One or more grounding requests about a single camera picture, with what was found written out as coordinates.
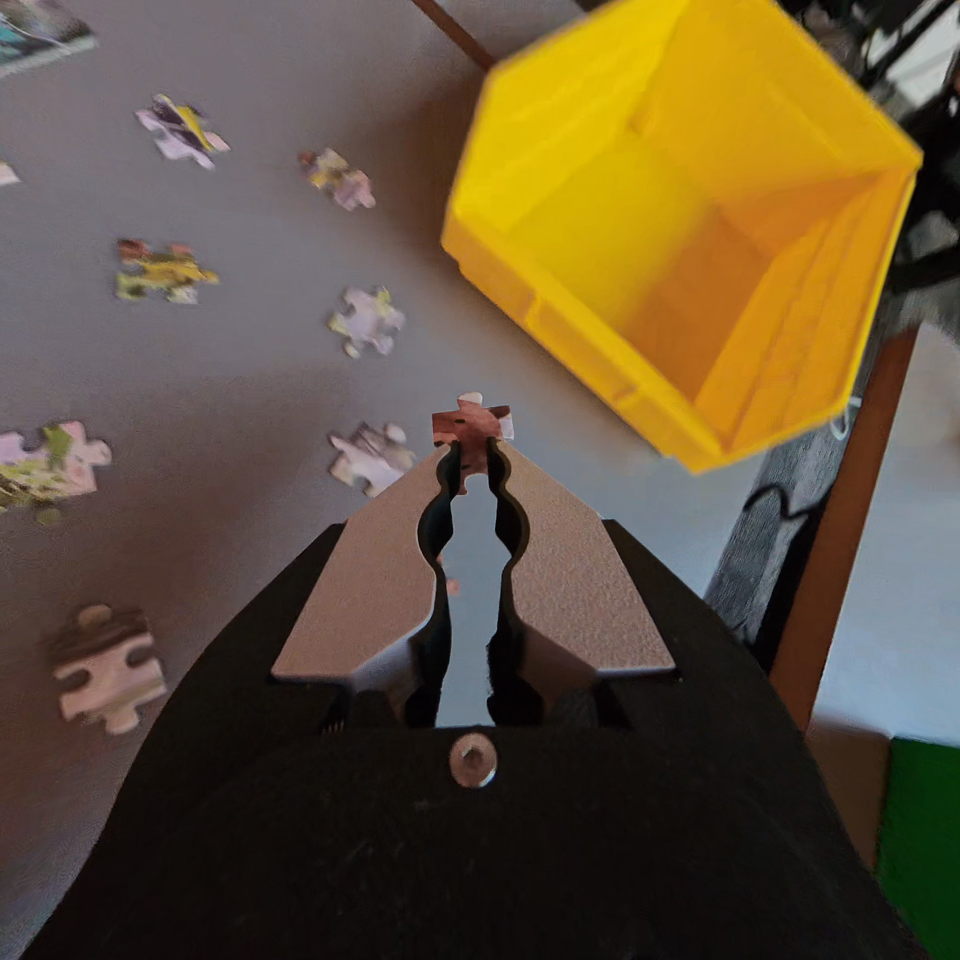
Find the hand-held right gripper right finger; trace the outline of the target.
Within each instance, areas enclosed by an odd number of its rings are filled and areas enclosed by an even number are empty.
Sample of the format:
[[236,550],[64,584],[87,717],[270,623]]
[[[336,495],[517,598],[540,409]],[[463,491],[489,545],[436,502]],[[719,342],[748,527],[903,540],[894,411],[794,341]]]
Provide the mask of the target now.
[[495,534],[507,549],[487,645],[497,726],[545,723],[607,681],[674,677],[676,661],[601,514],[508,441],[487,441]]

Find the brown pink jigsaw piece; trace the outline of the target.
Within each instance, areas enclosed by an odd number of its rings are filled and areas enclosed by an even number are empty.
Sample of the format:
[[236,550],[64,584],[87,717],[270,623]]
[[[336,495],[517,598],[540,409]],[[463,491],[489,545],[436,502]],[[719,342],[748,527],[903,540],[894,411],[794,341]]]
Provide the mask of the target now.
[[461,480],[459,496],[467,494],[467,479],[488,473],[488,441],[515,438],[509,405],[485,407],[483,395],[472,390],[457,398],[458,409],[432,416],[434,446],[460,444]]

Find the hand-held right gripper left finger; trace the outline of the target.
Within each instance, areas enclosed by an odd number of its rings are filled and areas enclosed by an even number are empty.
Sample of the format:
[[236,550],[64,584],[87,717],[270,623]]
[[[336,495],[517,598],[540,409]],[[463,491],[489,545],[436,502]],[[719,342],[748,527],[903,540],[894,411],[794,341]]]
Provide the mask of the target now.
[[432,455],[342,525],[270,668],[283,683],[382,694],[398,721],[431,727],[450,664],[447,576],[461,444]]

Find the wood-edged grey desk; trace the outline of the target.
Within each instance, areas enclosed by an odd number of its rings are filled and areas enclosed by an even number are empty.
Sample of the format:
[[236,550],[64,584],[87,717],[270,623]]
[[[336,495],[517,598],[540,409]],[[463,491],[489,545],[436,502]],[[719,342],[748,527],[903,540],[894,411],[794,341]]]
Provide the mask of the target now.
[[867,868],[893,740],[958,744],[959,353],[877,355],[771,669]]

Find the pale lilac jigsaw piece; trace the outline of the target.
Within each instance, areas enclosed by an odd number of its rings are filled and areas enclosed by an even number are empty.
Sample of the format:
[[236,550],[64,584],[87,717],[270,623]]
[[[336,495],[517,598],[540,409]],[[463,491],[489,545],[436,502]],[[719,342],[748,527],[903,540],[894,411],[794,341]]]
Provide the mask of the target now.
[[342,338],[342,350],[351,359],[360,359],[366,348],[389,356],[396,335],[406,326],[406,315],[394,306],[386,288],[372,291],[349,286],[341,297],[344,309],[333,312],[327,328]]

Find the green purple pink jigsaw piece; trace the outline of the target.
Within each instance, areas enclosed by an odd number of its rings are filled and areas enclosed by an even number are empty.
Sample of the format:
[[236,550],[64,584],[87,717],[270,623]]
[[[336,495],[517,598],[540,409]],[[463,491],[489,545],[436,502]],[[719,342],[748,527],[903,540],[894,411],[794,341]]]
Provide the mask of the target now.
[[79,421],[46,425],[37,447],[21,433],[1,436],[1,513],[24,510],[37,524],[52,527],[62,518],[61,502],[97,492],[98,469],[112,464],[112,448],[89,438]]

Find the yellow plastic bin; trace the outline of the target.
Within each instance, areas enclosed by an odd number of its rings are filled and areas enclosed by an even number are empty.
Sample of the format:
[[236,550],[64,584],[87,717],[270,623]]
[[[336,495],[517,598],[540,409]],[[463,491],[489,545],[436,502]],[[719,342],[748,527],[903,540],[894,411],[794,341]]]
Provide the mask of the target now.
[[700,474],[846,408],[921,164],[778,3],[611,2],[487,73],[441,245]]

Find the large green plastic bin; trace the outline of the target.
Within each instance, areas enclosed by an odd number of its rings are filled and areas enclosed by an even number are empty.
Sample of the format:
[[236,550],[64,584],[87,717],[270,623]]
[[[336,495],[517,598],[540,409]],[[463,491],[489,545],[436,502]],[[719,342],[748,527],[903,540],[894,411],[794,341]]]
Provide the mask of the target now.
[[959,749],[894,738],[876,876],[931,958],[959,957]]

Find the yellow green jigsaw piece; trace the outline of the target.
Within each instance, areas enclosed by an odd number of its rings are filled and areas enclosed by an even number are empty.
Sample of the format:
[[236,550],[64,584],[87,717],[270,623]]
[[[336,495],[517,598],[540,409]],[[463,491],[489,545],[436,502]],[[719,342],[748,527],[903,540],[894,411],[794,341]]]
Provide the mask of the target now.
[[196,306],[203,285],[221,283],[220,275],[203,268],[184,244],[154,249],[142,240],[122,238],[116,241],[116,253],[114,292],[124,301],[146,301],[156,293],[169,304]]

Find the animal jigsaw puzzle board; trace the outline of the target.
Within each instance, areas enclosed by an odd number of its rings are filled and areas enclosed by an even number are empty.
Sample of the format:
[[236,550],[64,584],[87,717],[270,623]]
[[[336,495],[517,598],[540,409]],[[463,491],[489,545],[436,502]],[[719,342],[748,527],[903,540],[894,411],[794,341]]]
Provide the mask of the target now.
[[45,66],[97,45],[90,26],[61,2],[1,2],[1,78]]

